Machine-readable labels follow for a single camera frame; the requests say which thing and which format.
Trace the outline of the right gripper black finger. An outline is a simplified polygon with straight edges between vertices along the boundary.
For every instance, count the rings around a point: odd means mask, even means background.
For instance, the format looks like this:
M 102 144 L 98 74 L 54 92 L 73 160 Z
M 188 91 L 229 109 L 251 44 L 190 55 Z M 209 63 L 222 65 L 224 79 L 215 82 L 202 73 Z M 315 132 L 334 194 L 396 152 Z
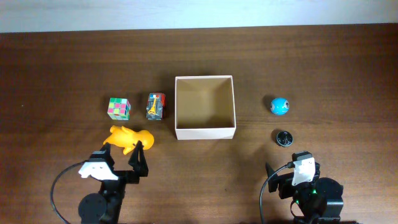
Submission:
M 312 157 L 312 154 L 308 151 L 296 152 L 292 154 L 293 161 L 301 161 L 304 159 L 309 159 Z
M 268 179 L 268 189 L 269 192 L 275 192 L 278 188 L 278 175 L 277 172 L 271 167 L 271 165 L 267 162 L 266 163 L 266 172 L 267 172 L 267 179 Z

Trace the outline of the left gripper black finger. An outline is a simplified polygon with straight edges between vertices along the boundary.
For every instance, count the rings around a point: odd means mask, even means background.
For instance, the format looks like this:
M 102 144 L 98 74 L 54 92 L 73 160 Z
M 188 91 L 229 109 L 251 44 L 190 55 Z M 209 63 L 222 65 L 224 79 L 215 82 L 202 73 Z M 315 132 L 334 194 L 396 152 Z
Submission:
M 111 145 L 110 143 L 105 143 L 99 151 L 94 151 L 90 158 L 90 162 L 105 162 L 108 167 L 114 169 L 114 160 L 111 156 Z
M 138 141 L 133 149 L 128 164 L 132 167 L 134 173 L 139 177 L 148 176 L 149 168 L 144 156 L 144 145 L 141 141 Z

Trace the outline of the orange rubber toy figure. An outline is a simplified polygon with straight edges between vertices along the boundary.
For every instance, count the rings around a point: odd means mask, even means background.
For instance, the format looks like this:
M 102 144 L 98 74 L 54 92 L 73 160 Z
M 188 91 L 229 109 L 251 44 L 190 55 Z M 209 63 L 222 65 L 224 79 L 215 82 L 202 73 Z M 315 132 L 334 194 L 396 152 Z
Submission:
M 104 140 L 103 144 L 109 143 L 122 147 L 124 155 L 133 151 L 139 141 L 143 145 L 143 150 L 148 150 L 154 145 L 154 137 L 147 130 L 135 132 L 124 126 L 111 126 L 110 133 L 111 135 Z

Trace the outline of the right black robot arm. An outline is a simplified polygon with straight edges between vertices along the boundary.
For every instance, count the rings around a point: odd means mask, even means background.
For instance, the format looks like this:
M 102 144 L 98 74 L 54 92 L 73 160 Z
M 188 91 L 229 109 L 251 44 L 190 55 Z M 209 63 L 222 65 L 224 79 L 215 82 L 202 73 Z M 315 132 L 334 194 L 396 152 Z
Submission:
M 339 223 L 343 209 L 343 186 L 337 181 L 320 177 L 320 164 L 308 151 L 292 154 L 292 160 L 274 170 L 266 163 L 267 179 L 259 196 L 262 207 L 262 194 L 266 187 L 269 192 L 279 192 L 281 199 L 291 198 L 301 216 L 293 215 L 294 223 Z

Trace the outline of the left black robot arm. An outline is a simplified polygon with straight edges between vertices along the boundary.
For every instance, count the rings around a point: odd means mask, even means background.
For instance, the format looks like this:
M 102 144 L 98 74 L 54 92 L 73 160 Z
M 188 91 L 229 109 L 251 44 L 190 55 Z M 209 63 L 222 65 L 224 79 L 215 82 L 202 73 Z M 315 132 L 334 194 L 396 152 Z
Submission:
M 138 184 L 141 177 L 148 176 L 149 168 L 144 156 L 144 145 L 138 141 L 128 164 L 131 170 L 115 170 L 111 157 L 111 145 L 106 143 L 91 154 L 78 171 L 82 178 L 94 178 L 101 182 L 97 193 L 85 196 L 78 214 L 82 223 L 117 223 L 127 184 Z

